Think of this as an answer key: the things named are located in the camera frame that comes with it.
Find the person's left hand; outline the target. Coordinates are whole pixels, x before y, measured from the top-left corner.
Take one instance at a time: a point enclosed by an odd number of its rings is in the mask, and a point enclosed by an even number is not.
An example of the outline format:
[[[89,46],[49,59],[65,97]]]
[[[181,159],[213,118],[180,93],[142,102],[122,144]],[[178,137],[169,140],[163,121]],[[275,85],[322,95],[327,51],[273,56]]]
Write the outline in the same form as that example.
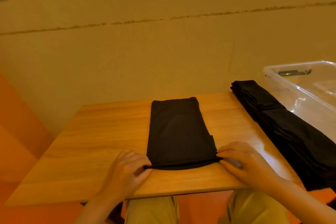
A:
[[[139,187],[134,184],[135,171],[151,165],[146,155],[122,151],[112,163],[98,194],[115,195],[124,201]]]

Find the person's right hand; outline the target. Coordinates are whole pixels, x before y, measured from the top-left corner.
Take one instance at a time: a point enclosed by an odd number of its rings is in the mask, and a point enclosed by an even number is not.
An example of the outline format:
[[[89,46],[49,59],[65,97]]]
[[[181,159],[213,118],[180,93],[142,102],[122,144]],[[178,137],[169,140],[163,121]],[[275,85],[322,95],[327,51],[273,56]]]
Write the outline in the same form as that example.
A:
[[[251,145],[245,142],[232,142],[217,150],[222,158],[243,171],[241,182],[252,188],[266,192],[280,177],[267,161]]]

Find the black cloth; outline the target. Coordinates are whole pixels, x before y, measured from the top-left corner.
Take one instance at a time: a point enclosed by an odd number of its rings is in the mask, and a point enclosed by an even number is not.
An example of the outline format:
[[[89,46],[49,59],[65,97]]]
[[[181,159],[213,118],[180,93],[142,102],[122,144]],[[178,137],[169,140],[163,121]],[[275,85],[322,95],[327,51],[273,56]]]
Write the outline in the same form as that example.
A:
[[[154,100],[144,169],[188,170],[220,162],[196,97]]]

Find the person's left forearm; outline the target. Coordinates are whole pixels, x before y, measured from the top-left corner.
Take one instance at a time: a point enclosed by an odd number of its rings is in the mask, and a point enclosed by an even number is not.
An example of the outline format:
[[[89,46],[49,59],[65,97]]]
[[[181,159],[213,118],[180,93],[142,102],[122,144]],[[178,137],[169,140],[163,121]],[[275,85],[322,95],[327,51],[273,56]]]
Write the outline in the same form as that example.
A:
[[[98,194],[90,199],[73,224],[124,224],[121,217],[123,199]]]

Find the person's right forearm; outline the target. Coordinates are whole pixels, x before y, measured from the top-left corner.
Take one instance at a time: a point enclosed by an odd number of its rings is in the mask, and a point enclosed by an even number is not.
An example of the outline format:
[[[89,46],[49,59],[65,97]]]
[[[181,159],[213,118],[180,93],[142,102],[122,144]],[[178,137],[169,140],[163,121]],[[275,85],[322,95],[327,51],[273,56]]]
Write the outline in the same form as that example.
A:
[[[303,224],[336,224],[336,210],[321,203],[293,182],[280,178],[272,184],[267,194]]]

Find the khaki trousers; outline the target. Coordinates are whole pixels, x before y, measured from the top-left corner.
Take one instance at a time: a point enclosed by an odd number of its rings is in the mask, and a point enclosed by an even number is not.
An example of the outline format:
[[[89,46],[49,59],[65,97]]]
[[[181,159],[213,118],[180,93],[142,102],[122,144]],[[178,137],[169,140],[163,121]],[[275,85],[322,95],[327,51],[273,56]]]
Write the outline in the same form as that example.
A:
[[[179,224],[177,196],[133,199],[126,203],[125,224]],[[254,189],[235,190],[218,224],[290,224],[287,210]]]

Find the pile of black cloths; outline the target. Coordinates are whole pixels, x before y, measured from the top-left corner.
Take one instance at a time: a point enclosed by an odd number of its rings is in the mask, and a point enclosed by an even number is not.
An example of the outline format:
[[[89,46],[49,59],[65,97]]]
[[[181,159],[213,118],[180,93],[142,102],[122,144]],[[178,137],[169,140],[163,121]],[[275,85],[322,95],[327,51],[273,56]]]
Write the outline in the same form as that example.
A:
[[[254,80],[234,81],[231,90],[307,191],[331,188],[336,193],[336,144],[331,139],[287,110]]]

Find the clear plastic storage bin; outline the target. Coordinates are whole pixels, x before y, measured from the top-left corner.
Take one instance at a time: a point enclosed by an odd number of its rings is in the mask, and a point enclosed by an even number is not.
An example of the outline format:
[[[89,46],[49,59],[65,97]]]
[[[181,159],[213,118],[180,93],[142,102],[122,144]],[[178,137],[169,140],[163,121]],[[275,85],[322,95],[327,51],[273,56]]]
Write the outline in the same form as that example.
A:
[[[281,77],[285,70],[311,74]],[[287,110],[321,131],[336,143],[336,63],[312,61],[266,66],[264,88]]]

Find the black bin latch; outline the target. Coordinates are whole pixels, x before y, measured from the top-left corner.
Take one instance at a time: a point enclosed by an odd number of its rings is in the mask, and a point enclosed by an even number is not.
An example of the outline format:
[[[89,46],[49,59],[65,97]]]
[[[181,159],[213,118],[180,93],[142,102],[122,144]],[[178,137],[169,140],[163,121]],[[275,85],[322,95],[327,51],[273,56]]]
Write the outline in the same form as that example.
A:
[[[279,71],[277,74],[281,77],[286,76],[301,76],[301,75],[309,75],[311,74],[312,69],[299,71],[299,70],[285,70],[285,71]]]

